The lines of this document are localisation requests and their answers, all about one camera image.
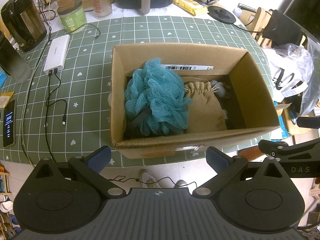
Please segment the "tan drawstring pouch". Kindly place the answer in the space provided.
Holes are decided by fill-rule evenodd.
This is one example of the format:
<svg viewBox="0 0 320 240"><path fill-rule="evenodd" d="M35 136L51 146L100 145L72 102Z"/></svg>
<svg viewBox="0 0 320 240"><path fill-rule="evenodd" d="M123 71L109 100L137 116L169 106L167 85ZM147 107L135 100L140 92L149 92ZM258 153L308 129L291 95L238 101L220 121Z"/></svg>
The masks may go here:
<svg viewBox="0 0 320 240"><path fill-rule="evenodd" d="M227 130L225 115L210 82L185 84L185 96L192 99L188 106L186 133L207 133Z"/></svg>

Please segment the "brown cardboard box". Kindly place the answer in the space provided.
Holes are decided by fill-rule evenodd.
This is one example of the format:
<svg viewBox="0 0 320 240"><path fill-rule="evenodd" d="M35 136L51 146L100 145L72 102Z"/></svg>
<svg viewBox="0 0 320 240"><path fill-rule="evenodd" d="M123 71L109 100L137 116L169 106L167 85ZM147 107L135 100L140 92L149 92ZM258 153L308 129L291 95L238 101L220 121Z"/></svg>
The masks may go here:
<svg viewBox="0 0 320 240"><path fill-rule="evenodd" d="M135 70L152 59L173 70L184 83L210 82L225 115L227 130L127 137L125 90ZM112 54L111 144L130 159L173 155L209 146L234 146L278 128L270 92L252 55L245 49L197 43L116 45Z"/></svg>

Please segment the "teal mesh bath sponge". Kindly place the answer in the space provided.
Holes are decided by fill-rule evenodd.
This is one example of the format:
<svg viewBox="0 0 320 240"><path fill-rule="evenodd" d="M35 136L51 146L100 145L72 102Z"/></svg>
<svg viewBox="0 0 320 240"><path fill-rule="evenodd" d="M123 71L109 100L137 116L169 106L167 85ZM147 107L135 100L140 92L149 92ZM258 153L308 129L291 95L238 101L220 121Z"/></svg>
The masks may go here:
<svg viewBox="0 0 320 240"><path fill-rule="evenodd" d="M161 59L149 60L133 72L125 90L125 135L181 134L188 128L192 102L179 75L161 67Z"/></svg>

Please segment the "white plastic bag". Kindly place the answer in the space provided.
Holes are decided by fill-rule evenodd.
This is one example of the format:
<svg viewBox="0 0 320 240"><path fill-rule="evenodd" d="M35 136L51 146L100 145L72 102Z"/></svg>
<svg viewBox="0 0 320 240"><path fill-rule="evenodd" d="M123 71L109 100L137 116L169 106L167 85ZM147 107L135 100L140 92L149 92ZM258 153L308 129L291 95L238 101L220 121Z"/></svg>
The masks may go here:
<svg viewBox="0 0 320 240"><path fill-rule="evenodd" d="M292 103L298 115L307 115L319 99L319 43L308 41L307 48L287 43L263 48L272 77L273 100Z"/></svg>

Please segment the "black smartphone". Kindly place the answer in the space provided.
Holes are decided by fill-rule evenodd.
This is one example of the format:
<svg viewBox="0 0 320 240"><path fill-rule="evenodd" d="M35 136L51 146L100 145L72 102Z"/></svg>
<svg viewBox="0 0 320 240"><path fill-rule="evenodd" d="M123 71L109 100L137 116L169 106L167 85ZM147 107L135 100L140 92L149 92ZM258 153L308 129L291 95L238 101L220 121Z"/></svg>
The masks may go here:
<svg viewBox="0 0 320 240"><path fill-rule="evenodd" d="M16 141L16 100L10 101L4 108L3 118L3 146L4 148L12 146Z"/></svg>

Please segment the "white power bank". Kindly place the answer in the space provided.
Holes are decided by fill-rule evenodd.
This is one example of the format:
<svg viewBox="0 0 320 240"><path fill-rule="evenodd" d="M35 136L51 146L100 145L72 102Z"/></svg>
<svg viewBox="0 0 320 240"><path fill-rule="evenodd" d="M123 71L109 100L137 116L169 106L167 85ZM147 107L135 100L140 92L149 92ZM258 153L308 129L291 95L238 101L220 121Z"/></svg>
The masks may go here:
<svg viewBox="0 0 320 240"><path fill-rule="evenodd" d="M54 69L57 69L58 71L63 70L65 66L69 40L70 35L66 34L51 41L43 68L45 74L48 74Z"/></svg>

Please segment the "dark cylindrical container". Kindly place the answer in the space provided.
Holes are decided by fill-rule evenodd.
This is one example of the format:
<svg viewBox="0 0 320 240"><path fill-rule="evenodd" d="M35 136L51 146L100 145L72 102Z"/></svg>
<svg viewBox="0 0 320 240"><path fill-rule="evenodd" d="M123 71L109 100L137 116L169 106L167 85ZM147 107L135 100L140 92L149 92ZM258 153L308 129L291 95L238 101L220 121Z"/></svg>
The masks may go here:
<svg viewBox="0 0 320 240"><path fill-rule="evenodd" d="M14 80L19 83L24 83L29 79L31 68L13 48L2 32L0 55L1 68Z"/></svg>

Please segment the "black bag on chair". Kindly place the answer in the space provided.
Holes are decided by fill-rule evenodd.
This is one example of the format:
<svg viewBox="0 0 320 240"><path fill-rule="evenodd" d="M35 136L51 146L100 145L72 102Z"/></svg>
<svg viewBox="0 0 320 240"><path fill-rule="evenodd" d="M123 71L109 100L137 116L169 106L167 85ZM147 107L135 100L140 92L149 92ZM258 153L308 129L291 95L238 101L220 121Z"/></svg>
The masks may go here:
<svg viewBox="0 0 320 240"><path fill-rule="evenodd" d="M303 37L303 32L291 18L278 10L272 10L272 16L264 28L263 37L271 40L272 48L288 43L298 46Z"/></svg>

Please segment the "green label jar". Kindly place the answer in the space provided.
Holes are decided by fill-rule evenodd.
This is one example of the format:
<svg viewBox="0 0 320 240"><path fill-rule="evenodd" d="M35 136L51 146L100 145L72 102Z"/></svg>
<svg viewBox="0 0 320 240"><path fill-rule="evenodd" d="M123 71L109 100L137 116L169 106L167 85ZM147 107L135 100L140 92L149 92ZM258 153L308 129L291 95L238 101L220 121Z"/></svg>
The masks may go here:
<svg viewBox="0 0 320 240"><path fill-rule="evenodd" d="M84 29L87 24L85 11L82 7L82 0L74 0L75 5L72 8L63 10L57 9L57 14L66 33L76 33Z"/></svg>

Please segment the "wooden chair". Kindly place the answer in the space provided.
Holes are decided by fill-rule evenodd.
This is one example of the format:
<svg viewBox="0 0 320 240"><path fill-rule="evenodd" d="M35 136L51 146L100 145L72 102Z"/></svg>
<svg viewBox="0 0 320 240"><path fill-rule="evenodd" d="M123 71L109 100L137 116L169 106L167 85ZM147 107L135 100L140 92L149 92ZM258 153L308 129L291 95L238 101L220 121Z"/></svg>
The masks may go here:
<svg viewBox="0 0 320 240"><path fill-rule="evenodd" d="M271 40L263 37L264 28L268 24L271 16L272 16L272 10L265 10L263 8L258 8L252 21L249 22L248 25L246 25L247 29L251 32L251 34L253 35L253 37L261 47L263 46L271 47ZM302 28L301 30L303 32L303 37L301 39L299 46L303 46L304 48L306 48L308 44L308 38L307 38L306 32L304 32Z"/></svg>

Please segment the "black kettle base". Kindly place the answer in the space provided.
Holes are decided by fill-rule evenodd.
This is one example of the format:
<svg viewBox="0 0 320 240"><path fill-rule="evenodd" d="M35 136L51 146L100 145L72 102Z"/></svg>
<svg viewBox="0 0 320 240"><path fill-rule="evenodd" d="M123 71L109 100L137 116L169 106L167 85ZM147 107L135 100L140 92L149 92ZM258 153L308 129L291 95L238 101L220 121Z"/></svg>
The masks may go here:
<svg viewBox="0 0 320 240"><path fill-rule="evenodd" d="M211 5L208 8L208 15L213 19L224 23L224 24L234 24L236 22L235 16L226 9Z"/></svg>

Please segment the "black electric kettle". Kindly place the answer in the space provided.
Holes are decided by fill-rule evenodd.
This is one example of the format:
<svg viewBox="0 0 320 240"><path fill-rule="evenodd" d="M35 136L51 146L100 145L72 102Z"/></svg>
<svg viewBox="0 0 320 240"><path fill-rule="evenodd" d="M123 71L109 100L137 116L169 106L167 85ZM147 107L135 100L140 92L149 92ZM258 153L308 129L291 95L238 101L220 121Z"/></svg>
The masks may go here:
<svg viewBox="0 0 320 240"><path fill-rule="evenodd" d="M35 48L47 35L33 0L8 0L1 8L1 17L23 52Z"/></svg>

